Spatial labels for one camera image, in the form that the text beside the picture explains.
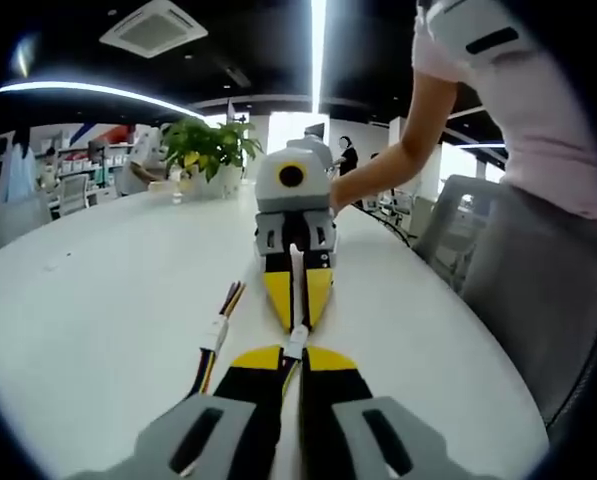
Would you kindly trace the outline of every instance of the gray skirt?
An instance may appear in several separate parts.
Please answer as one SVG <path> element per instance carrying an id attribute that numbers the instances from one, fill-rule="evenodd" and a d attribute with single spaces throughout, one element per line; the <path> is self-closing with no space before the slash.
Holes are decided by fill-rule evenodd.
<path id="1" fill-rule="evenodd" d="M 597 340 L 597 222 L 513 190 L 493 205 L 461 296 L 551 427 L 575 396 Z"/>

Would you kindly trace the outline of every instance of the office desk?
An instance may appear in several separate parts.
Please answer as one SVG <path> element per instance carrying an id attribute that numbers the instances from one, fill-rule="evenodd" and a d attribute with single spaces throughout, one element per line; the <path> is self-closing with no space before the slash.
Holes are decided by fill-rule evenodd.
<path id="1" fill-rule="evenodd" d="M 230 282 L 245 295 L 210 392 L 246 350 L 284 343 L 255 260 L 255 202 L 173 205 L 143 193 L 87 209 L 0 251 L 0 407 L 51 475 L 104 469 L 188 391 L 197 339 Z M 520 478 L 547 448 L 538 410 L 485 327 L 413 252 L 354 209 L 330 304 L 311 338 L 353 358 L 375 396 L 439 431 L 467 470 Z M 297 479 L 298 379 L 272 478 Z"/>

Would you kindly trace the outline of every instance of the black circle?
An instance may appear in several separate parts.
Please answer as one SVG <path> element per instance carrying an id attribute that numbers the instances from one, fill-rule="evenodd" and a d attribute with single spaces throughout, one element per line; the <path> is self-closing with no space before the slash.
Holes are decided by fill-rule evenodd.
<path id="1" fill-rule="evenodd" d="M 280 171 L 280 183 L 282 183 L 285 187 L 297 187 L 302 183 L 305 176 L 298 167 L 294 167 L 293 165 L 289 165 L 288 167 L 283 168 Z"/>

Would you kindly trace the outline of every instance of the green leaves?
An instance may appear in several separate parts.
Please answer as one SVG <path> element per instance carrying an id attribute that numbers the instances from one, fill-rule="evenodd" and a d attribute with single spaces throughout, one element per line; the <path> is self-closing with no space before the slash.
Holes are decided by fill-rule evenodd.
<path id="1" fill-rule="evenodd" d="M 185 168 L 185 156 L 197 154 L 203 159 L 198 162 L 200 171 L 205 172 L 209 182 L 221 165 L 242 167 L 244 153 L 254 160 L 262 152 L 260 141 L 246 138 L 253 129 L 251 123 L 235 122 L 212 128 L 200 119 L 185 118 L 172 125 L 165 136 L 164 143 L 169 147 L 167 162 Z"/>

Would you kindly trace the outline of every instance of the air vent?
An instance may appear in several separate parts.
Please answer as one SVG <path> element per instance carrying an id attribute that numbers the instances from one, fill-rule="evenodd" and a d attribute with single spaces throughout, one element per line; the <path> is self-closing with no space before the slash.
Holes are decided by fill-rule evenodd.
<path id="1" fill-rule="evenodd" d="M 153 58 L 206 35 L 205 28 L 169 0 L 153 0 L 123 18 L 100 41 Z"/>

